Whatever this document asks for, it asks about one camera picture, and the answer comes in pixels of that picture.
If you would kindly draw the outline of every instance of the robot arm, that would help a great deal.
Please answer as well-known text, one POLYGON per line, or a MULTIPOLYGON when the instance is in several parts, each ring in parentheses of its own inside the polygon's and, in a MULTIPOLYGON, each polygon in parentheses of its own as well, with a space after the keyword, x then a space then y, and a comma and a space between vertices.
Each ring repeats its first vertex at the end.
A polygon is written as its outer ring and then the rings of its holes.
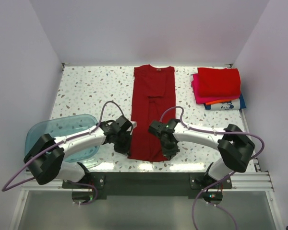
POLYGON ((149 132, 161 141, 163 155, 169 160, 179 152, 179 141, 193 142, 218 150, 221 158, 212 163, 202 180, 203 184, 211 184, 222 179, 232 171, 245 172, 254 151, 254 143, 246 135, 223 135, 216 132, 241 132, 236 125, 227 128, 208 128, 187 125, 198 130, 211 131, 212 134, 190 130, 180 120, 171 119, 168 123, 153 121, 149 132))
POLYGON ((39 184, 46 184, 53 179, 79 182, 87 175, 88 170, 79 162, 64 162, 65 158, 88 147, 107 143, 114 143, 116 152, 129 156, 131 134, 135 127, 136 122, 131 122, 124 116, 120 116, 116 121, 101 122, 98 128, 93 126, 88 130, 69 136, 53 138, 50 134, 45 134, 28 152, 24 162, 27 163, 39 152, 63 141, 60 147, 57 146, 51 152, 35 159, 28 166, 28 169, 39 184))

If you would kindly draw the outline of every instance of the speckled white tabletop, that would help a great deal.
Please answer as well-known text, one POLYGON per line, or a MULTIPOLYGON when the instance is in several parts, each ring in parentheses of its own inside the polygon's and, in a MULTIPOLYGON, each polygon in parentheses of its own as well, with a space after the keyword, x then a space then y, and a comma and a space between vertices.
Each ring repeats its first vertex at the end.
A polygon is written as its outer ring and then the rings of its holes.
MULTIPOLYGON (((71 115, 91 114, 99 119, 104 102, 114 100, 125 116, 131 117, 133 91, 133 69, 126 66, 106 67, 65 67, 58 89, 51 118, 71 115)), ((197 67, 175 67, 176 104, 185 108, 184 120, 190 124, 206 127, 227 127, 236 124, 244 130, 239 110, 207 111, 203 105, 195 103, 191 88, 192 76, 197 67)), ((114 105, 106 107, 103 120, 120 116, 114 105)), ((206 146, 183 142, 180 152, 170 161, 147 162, 130 160, 115 153, 113 145, 100 146, 99 151, 89 161, 94 162, 90 171, 99 172, 205 172, 211 162, 221 156, 218 151, 206 146)), ((247 172, 255 172, 253 162, 247 172)))

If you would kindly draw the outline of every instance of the white wall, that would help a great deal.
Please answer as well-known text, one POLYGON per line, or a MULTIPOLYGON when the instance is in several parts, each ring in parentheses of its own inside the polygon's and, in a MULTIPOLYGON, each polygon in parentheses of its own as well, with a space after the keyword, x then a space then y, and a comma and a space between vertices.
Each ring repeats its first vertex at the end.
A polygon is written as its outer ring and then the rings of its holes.
POLYGON ((23 165, 29 128, 48 119, 59 81, 59 59, 30 2, 0 0, 0 230, 19 194, 1 188, 23 165))
POLYGON ((260 165, 288 225, 288 0, 270 0, 235 65, 250 130, 266 142, 260 165))
POLYGON ((62 62, 233 63, 268 0, 30 0, 62 62))

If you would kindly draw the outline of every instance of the stack of folded clothes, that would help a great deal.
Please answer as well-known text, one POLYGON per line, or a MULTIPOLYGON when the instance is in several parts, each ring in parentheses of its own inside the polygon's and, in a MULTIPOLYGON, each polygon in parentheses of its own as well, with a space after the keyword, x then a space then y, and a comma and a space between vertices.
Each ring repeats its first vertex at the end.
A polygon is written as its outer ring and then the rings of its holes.
POLYGON ((193 74, 193 91, 197 104, 206 110, 244 109, 237 69, 198 68, 193 74))

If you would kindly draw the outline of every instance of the pink cloth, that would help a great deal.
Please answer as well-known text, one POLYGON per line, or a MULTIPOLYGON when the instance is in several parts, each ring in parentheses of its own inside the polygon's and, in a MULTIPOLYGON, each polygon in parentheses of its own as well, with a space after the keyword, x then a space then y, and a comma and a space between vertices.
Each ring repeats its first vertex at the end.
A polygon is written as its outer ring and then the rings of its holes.
MULTIPOLYGON (((207 102, 213 102, 216 100, 222 100, 224 97, 201 97, 198 95, 198 74, 193 74, 193 81, 192 81, 192 87, 194 91, 195 101, 197 104, 204 104, 207 102)), ((237 99, 240 95, 232 96, 232 97, 226 97, 226 99, 237 99)))

